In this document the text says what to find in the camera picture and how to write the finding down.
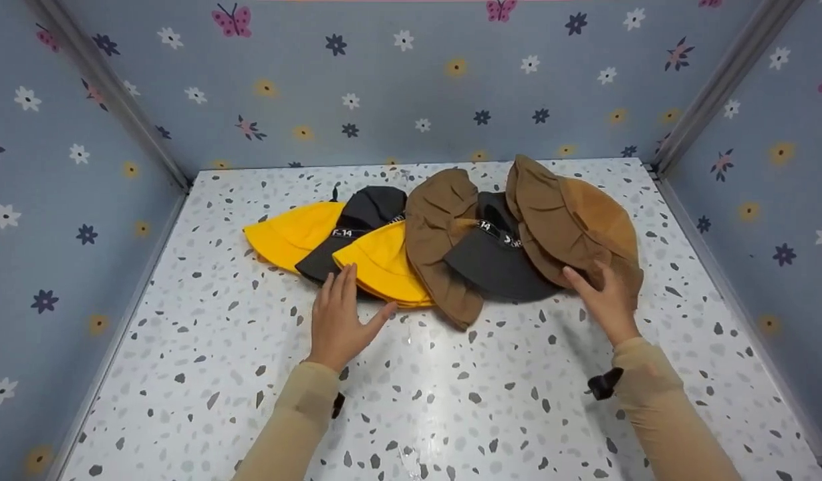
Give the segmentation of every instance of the butterfly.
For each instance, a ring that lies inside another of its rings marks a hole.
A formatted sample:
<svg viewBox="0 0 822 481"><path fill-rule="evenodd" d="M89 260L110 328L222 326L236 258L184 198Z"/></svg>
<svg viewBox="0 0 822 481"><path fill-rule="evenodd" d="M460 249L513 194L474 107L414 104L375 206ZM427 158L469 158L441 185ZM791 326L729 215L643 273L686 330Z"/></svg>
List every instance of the butterfly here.
<svg viewBox="0 0 822 481"><path fill-rule="evenodd" d="M488 0L485 9L488 10L488 21L509 21L509 12L515 9L518 0Z"/></svg>
<svg viewBox="0 0 822 481"><path fill-rule="evenodd" d="M251 35L251 31L248 28L248 24L250 24L250 9L245 6L237 9L238 5L238 3L233 3L232 12L228 12L218 3L218 8L221 9L221 12L218 10L212 11L212 18L215 19L215 23L218 24L219 27L224 29L225 37L232 37L234 35L250 37Z"/></svg>
<svg viewBox="0 0 822 481"><path fill-rule="evenodd" d="M48 48L50 48L51 51L59 51L60 46L57 46L57 42L56 40L54 40L54 36L51 35L50 31L48 31L48 28L45 28L43 25L40 25L38 23L36 23L35 25L39 27L39 30L37 31L37 38L42 43L44 43L44 45L48 46Z"/></svg>

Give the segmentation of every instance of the yellow flower print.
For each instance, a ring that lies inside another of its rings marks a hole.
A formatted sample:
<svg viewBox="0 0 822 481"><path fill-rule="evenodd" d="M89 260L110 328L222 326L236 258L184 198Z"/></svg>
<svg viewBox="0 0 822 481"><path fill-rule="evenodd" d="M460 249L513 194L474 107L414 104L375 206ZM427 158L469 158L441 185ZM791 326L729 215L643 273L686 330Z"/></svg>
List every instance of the yellow flower print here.
<svg viewBox="0 0 822 481"><path fill-rule="evenodd" d="M454 58L444 65L444 72L450 77L460 77L467 73L467 63L463 58Z"/></svg>
<svg viewBox="0 0 822 481"><path fill-rule="evenodd" d="M744 222L753 222L759 218L761 208L755 202L744 202L738 207L738 215Z"/></svg>
<svg viewBox="0 0 822 481"><path fill-rule="evenodd" d="M616 109L613 112L610 112L610 123L613 125L622 122L625 119L625 116L628 114L628 111L625 109Z"/></svg>
<svg viewBox="0 0 822 481"><path fill-rule="evenodd" d="M771 148L771 162L774 165L785 165L794 158L794 144L780 142Z"/></svg>
<svg viewBox="0 0 822 481"><path fill-rule="evenodd" d="M310 130L310 127L306 125L298 125L298 127L292 129L292 134L295 134L298 140L313 140L313 130Z"/></svg>
<svg viewBox="0 0 822 481"><path fill-rule="evenodd" d="M129 177L130 179L134 179L138 176L138 166L135 165L135 162L123 163L123 175Z"/></svg>
<svg viewBox="0 0 822 481"><path fill-rule="evenodd" d="M108 328L108 316L90 316L90 335L99 335Z"/></svg>
<svg viewBox="0 0 822 481"><path fill-rule="evenodd" d="M259 79L253 84L253 93L261 95L262 97L274 98L277 97L277 88L273 83L268 82L268 80Z"/></svg>
<svg viewBox="0 0 822 481"><path fill-rule="evenodd" d="M149 235L149 224L143 221L135 222L135 235L138 237Z"/></svg>
<svg viewBox="0 0 822 481"><path fill-rule="evenodd" d="M25 474L36 476L45 472L51 463L51 446L42 444L28 451L25 457Z"/></svg>

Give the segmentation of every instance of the yellow bucket hat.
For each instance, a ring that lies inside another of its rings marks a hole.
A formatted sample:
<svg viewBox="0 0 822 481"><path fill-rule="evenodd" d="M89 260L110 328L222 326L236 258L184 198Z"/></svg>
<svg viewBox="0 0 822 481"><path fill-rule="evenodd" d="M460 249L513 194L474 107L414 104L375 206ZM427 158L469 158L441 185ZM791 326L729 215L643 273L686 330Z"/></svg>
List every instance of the yellow bucket hat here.
<svg viewBox="0 0 822 481"><path fill-rule="evenodd" d="M399 307L434 305L426 287L408 265L405 253L405 221L393 222L363 235L349 246L334 252L340 267L356 263L358 286Z"/></svg>
<svg viewBox="0 0 822 481"><path fill-rule="evenodd" d="M245 238L265 260L297 274L295 265L328 238L344 205L344 202L301 205L245 227Z"/></svg>

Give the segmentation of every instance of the blue floral wallpaper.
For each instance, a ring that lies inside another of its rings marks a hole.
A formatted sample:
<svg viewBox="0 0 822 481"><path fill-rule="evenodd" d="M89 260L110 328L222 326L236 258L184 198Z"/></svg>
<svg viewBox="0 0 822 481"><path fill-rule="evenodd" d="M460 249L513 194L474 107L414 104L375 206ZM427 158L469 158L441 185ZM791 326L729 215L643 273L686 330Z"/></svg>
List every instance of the blue floral wallpaper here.
<svg viewBox="0 0 822 481"><path fill-rule="evenodd" d="M0 1L0 481L44 477L180 197L62 47Z"/></svg>
<svg viewBox="0 0 822 481"><path fill-rule="evenodd" d="M759 0L65 0L201 168L652 159Z"/></svg>
<svg viewBox="0 0 822 481"><path fill-rule="evenodd" d="M806 0L670 184L822 429L822 0Z"/></svg>

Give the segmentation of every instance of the black bucket hat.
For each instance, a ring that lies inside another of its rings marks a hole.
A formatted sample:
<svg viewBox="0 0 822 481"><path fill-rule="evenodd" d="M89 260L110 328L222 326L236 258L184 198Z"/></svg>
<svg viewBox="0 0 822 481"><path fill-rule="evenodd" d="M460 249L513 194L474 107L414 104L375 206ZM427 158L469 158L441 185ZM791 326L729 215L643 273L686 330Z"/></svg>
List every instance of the black bucket hat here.
<svg viewBox="0 0 822 481"><path fill-rule="evenodd" d="M367 186L355 192L343 207L343 213L328 238L301 259L295 270L319 285L325 283L331 272L337 276L340 268L334 262L334 252L367 232L405 219L407 199L405 192L392 186Z"/></svg>
<svg viewBox="0 0 822 481"><path fill-rule="evenodd" d="M545 279L521 246L518 221L506 194L481 192L476 228L444 256L479 293L508 301L539 301L561 287Z"/></svg>

